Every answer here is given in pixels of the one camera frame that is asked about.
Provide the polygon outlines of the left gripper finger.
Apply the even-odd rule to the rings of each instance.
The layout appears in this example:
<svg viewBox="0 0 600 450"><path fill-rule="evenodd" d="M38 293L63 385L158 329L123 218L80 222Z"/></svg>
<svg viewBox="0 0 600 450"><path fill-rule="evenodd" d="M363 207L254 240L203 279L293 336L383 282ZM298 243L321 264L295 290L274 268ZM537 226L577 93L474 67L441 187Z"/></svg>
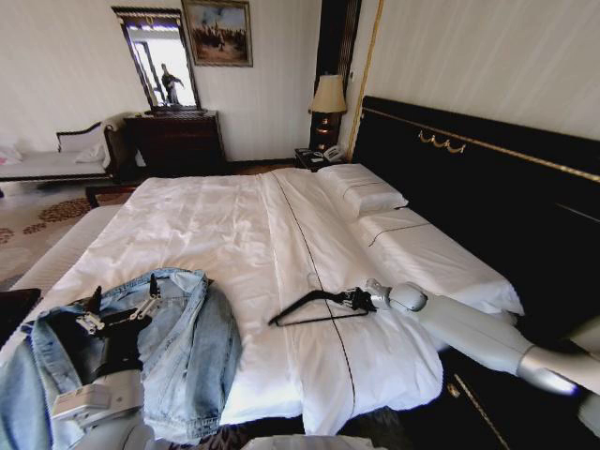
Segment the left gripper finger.
<svg viewBox="0 0 600 450"><path fill-rule="evenodd" d="M103 329L103 321L99 316L102 300L102 288L97 286L94 293L84 303L84 313L76 318L87 333L96 333Z"/></svg>
<svg viewBox="0 0 600 450"><path fill-rule="evenodd" d="M161 299L161 291L158 286L158 280L154 274L150 277L149 296L130 314L131 321L141 321L144 319L155 304Z"/></svg>

